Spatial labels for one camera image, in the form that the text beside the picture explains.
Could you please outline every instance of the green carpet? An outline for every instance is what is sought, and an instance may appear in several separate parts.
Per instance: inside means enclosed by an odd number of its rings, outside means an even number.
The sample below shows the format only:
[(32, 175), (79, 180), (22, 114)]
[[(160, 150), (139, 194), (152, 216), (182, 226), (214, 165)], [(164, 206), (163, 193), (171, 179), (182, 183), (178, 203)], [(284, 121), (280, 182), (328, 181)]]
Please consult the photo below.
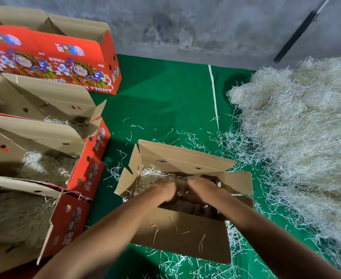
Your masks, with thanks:
[[(123, 166), (127, 166), (133, 146), (139, 139), (220, 155), (220, 149), (213, 141), (218, 138), (218, 128), (207, 65), (124, 55), (118, 55), (118, 61), (123, 79), (117, 95), (91, 93), (96, 104), (107, 99), (102, 116), (112, 136), (103, 160), (109, 169), (119, 165), (122, 170)], [(234, 108), (228, 102), (226, 91), (247, 82), (252, 71), (212, 67), (212, 72), (220, 131), (226, 132), (231, 126), (236, 129), (236, 121), (228, 115)], [(263, 211), (272, 212), (267, 216), (314, 249), (310, 240), (304, 240), (310, 236), (307, 230), (295, 229), (285, 219), (283, 209), (275, 211), (274, 207), (266, 204), (262, 184), (258, 180), (258, 176), (263, 174), (260, 167), (247, 167), (245, 170), (252, 172), (255, 200)], [(122, 203), (122, 198), (114, 194), (117, 181), (110, 176), (105, 170), (87, 226)], [(130, 244), (106, 278), (272, 277), (245, 241), (239, 250), (241, 252), (233, 258), (233, 265), (229, 266)]]

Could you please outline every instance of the person's right hand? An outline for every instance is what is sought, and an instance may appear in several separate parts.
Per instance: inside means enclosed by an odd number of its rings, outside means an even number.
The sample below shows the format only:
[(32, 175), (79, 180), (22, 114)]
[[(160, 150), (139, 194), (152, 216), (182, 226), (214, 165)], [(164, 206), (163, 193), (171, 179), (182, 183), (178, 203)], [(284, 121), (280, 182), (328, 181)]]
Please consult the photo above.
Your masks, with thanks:
[(218, 186), (209, 179), (197, 177), (187, 180), (187, 190), (181, 196), (183, 200), (203, 205), (209, 204), (210, 197), (218, 190)]

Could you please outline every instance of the person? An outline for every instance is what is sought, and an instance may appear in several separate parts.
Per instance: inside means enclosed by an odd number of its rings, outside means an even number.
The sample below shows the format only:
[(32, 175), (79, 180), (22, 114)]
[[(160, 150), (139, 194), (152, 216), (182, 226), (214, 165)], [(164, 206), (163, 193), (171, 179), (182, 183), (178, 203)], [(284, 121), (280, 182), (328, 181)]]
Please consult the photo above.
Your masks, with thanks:
[[(220, 211), (278, 278), (338, 279), (341, 272), (288, 232), (206, 178), (188, 180), (182, 198)], [(151, 210), (177, 198), (177, 184), (159, 180), (129, 199), (55, 255), (34, 279), (78, 279), (113, 264)]]

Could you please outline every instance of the concrete wall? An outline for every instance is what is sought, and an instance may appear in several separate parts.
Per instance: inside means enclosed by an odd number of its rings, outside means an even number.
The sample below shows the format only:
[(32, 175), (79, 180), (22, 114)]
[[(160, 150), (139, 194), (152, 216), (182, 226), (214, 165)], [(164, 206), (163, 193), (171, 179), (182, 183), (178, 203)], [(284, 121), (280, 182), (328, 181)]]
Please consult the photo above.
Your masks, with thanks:
[(279, 65), (272, 61), (322, 0), (0, 0), (110, 25), (117, 53), (259, 69), (341, 56), (341, 0), (331, 0)]

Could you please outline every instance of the cardboard box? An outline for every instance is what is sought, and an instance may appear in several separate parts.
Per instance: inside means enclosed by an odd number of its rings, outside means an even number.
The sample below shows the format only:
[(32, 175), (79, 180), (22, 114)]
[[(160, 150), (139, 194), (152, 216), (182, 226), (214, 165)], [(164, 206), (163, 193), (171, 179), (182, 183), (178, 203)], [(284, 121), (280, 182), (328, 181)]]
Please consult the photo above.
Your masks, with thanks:
[(93, 199), (104, 165), (91, 146), (68, 125), (0, 114), (0, 176), (15, 177), (15, 169), (23, 164), (29, 151), (75, 157), (77, 161), (67, 181), (67, 190)]
[(44, 257), (52, 256), (63, 249), (83, 232), (90, 203), (67, 191), (57, 191), (42, 184), (0, 176), (0, 191), (21, 191), (40, 198), (56, 198), (56, 206), (50, 219), (43, 248), (34, 249), (24, 245), (0, 244), (0, 273), (13, 267)]
[(39, 9), (0, 6), (0, 24), (56, 34), (35, 33), (33, 37), (35, 46), (40, 48), (37, 57), (44, 56), (43, 60), (48, 63), (46, 79), (82, 84), (93, 92), (116, 94), (121, 73), (107, 23), (47, 15)]
[[(115, 193), (129, 197), (142, 170), (154, 167), (168, 173), (214, 176), (221, 182), (221, 187), (230, 193), (252, 195), (250, 172), (226, 172), (235, 163), (233, 160), (202, 152), (139, 140), (129, 161), (133, 174), (126, 168), (123, 169)], [(253, 207), (251, 196), (237, 198)], [(131, 242), (213, 262), (231, 263), (227, 229), (221, 220), (155, 208), (145, 216)]]
[(96, 107), (88, 91), (79, 85), (0, 74), (0, 113), (86, 123), (81, 137), (98, 159), (102, 158), (111, 135), (101, 117), (105, 104), (106, 100)]

